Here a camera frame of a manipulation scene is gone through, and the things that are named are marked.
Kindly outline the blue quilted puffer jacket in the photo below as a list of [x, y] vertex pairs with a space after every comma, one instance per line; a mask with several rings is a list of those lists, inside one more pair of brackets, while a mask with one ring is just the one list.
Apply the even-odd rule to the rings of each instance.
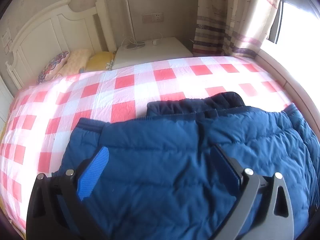
[[109, 239], [208, 239], [236, 201], [211, 184], [214, 144], [243, 168], [284, 176], [298, 237], [319, 207], [319, 141], [295, 105], [267, 112], [229, 92], [151, 102], [125, 122], [82, 118], [55, 175], [105, 146], [108, 164], [83, 204]]

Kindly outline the pink checkered bed sheet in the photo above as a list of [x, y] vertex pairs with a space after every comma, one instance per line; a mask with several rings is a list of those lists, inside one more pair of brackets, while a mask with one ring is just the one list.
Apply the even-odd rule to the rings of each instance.
[[189, 57], [61, 77], [25, 87], [9, 103], [1, 137], [1, 208], [21, 237], [34, 178], [57, 171], [80, 118], [104, 122], [146, 114], [152, 101], [236, 92], [244, 103], [282, 111], [282, 81], [245, 57]]

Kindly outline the colourful patterned pillow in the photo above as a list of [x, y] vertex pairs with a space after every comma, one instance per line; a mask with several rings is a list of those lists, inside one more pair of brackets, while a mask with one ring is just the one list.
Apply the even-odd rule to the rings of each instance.
[[63, 51], [56, 55], [49, 63], [44, 67], [42, 72], [37, 78], [37, 84], [41, 84], [53, 79], [56, 74], [61, 70], [61, 68], [66, 64], [69, 58], [70, 52]]

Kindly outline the cream textured pillow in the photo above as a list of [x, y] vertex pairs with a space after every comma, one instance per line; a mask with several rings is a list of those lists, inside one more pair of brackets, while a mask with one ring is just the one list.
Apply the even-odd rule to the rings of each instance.
[[71, 52], [66, 64], [60, 69], [57, 76], [70, 76], [83, 72], [92, 56], [89, 49], [77, 49]]

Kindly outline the yellow pillow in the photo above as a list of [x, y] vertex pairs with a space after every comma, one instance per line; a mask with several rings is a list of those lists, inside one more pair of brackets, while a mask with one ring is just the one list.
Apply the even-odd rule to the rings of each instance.
[[89, 59], [86, 64], [85, 72], [110, 70], [112, 68], [114, 58], [114, 53], [101, 51]]

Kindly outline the white bedside table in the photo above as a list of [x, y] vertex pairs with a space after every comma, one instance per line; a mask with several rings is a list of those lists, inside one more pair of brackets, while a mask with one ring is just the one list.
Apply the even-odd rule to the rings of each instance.
[[156, 61], [193, 57], [193, 54], [175, 37], [145, 41], [145, 46], [128, 50], [122, 46], [116, 52], [112, 70]]

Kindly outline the silver desk lamp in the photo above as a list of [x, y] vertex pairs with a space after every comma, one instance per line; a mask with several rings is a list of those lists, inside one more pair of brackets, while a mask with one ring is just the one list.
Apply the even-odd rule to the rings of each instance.
[[126, 45], [125, 48], [128, 50], [143, 48], [145, 46], [145, 42], [136, 40], [129, 0], [125, 0], [125, 5], [126, 5], [127, 16], [128, 16], [129, 26], [130, 26], [130, 31], [131, 31], [131, 36], [128, 38], [128, 44]]

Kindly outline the beige patterned curtain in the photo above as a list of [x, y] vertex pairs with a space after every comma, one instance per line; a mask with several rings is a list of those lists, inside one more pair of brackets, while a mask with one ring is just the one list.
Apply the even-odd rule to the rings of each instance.
[[195, 56], [255, 58], [280, 0], [198, 0]]

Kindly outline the white wooden headboard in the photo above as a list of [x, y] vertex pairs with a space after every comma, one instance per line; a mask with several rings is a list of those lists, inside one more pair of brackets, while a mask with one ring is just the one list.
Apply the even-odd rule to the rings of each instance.
[[71, 10], [70, 2], [61, 0], [38, 12], [11, 42], [13, 62], [5, 65], [17, 89], [36, 78], [63, 51], [117, 51], [105, 0], [96, 0], [94, 7], [81, 12]]

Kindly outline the wall power socket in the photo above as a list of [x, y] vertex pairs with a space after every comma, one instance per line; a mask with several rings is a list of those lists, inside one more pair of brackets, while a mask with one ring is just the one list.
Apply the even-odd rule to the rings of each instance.
[[163, 18], [162, 12], [156, 12], [156, 13], [142, 15], [142, 22], [143, 23], [158, 23], [158, 22], [163, 22], [163, 20], [164, 20], [164, 18]]

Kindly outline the dark window frame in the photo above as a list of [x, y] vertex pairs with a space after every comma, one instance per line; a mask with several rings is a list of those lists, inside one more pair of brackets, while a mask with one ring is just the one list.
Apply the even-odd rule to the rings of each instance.
[[280, 0], [268, 40], [274, 44], [315, 44], [319, 38], [319, 0]]

